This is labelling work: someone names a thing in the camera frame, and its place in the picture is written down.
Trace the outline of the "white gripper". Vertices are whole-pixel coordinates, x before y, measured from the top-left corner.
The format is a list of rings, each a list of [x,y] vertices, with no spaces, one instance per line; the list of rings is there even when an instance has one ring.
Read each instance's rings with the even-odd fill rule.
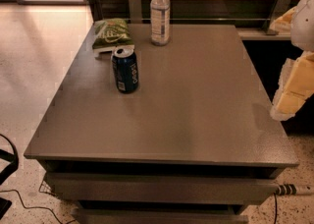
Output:
[[[314,0],[300,0],[270,23],[270,31],[290,33],[291,43],[304,51],[296,60],[286,59],[272,101],[271,117],[286,121],[314,94]]]

